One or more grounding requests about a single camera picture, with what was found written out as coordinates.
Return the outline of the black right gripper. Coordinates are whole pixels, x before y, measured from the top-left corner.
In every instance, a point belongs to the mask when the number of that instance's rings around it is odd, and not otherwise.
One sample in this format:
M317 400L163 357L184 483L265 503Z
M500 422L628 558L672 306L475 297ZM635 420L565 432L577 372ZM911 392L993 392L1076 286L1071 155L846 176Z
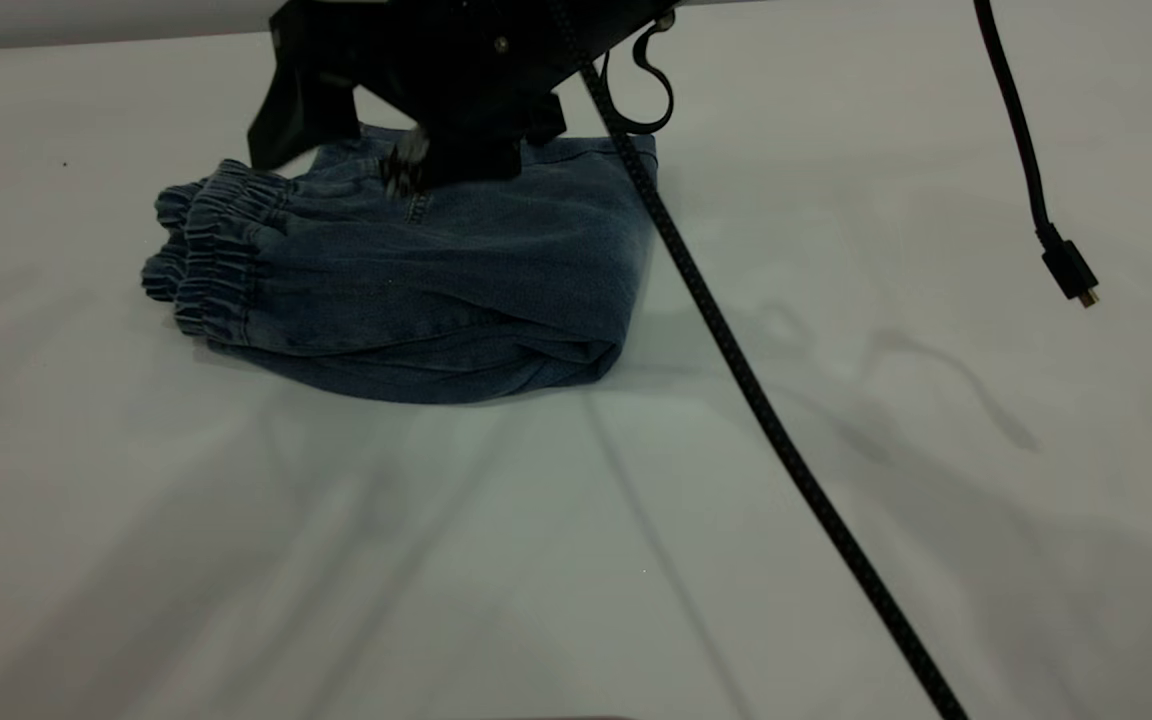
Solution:
M672 1L288 1L270 22L275 69L247 131L255 170L361 137L365 88L419 126L381 158L391 196L511 181L515 114L581 65L675 9Z

